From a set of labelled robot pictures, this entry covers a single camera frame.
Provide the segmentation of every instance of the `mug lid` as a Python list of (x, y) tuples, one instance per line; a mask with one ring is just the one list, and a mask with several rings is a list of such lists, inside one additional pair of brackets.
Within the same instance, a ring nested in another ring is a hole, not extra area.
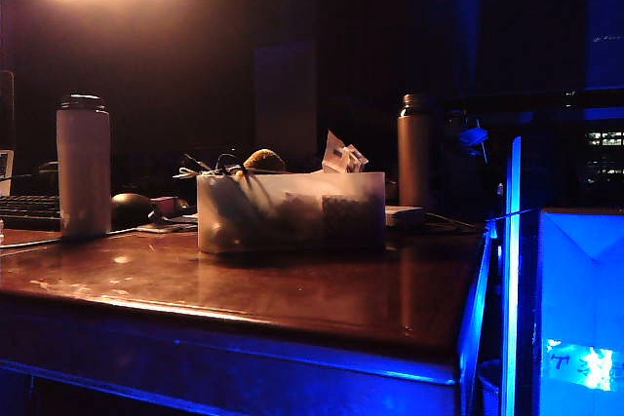
[(106, 109), (104, 100), (94, 95), (66, 95), (60, 102), (61, 109)]

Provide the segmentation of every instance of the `computer keyboard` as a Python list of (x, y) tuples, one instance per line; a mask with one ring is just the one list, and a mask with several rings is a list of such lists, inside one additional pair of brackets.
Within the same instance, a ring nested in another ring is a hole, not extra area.
[(5, 228), (58, 231), (59, 197), (53, 195), (8, 195), (0, 197), (0, 219)]

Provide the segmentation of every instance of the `thermos cap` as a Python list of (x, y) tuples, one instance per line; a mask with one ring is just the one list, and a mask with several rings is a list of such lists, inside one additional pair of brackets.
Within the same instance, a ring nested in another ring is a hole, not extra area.
[(401, 110), (400, 117), (411, 114), (420, 114), (432, 112), (435, 109), (433, 97), (426, 94), (409, 94), (403, 96), (404, 107)]
[(61, 109), (94, 109), (104, 111), (106, 106), (101, 97), (93, 95), (67, 95), (60, 102)]

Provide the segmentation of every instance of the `glossy table top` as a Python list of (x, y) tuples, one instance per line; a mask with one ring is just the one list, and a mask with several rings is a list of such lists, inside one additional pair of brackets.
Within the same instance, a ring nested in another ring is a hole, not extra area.
[[(5, 231), (5, 245), (59, 233)], [(217, 256), (197, 233), (132, 232), (0, 250), (0, 294), (454, 355), (481, 236), (391, 237), (380, 251)]]

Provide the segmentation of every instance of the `bronze thermos bottle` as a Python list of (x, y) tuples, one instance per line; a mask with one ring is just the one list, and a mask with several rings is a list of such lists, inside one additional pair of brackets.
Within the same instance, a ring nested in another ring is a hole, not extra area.
[(403, 104), (397, 123), (399, 203), (429, 208), (433, 101), (428, 95), (405, 95)]

